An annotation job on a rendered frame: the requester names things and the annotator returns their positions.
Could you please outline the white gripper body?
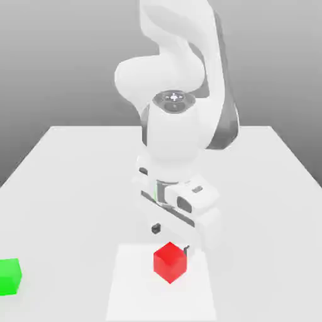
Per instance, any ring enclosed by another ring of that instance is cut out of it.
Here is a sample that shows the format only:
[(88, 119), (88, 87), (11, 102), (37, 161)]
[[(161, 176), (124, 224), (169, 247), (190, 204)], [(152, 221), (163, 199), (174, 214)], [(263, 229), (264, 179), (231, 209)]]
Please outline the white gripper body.
[(161, 230), (168, 229), (179, 236), (184, 246), (213, 250), (221, 242), (223, 223), (217, 207), (190, 214), (175, 208), (162, 207), (145, 191), (141, 191), (136, 197), (136, 204), (152, 226), (159, 223)]

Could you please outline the small red cube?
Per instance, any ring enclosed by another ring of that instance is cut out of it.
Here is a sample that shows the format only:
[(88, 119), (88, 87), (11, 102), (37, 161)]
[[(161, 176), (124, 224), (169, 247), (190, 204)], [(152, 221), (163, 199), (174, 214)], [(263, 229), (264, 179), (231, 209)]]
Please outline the small red cube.
[(187, 271), (187, 255), (172, 242), (153, 253), (153, 271), (169, 284)]

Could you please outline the small green cube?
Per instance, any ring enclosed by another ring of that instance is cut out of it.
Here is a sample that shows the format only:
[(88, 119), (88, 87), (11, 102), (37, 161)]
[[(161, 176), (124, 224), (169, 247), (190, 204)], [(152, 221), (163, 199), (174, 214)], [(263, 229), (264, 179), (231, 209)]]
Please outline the small green cube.
[(17, 294), (22, 271), (17, 258), (0, 260), (0, 296)]

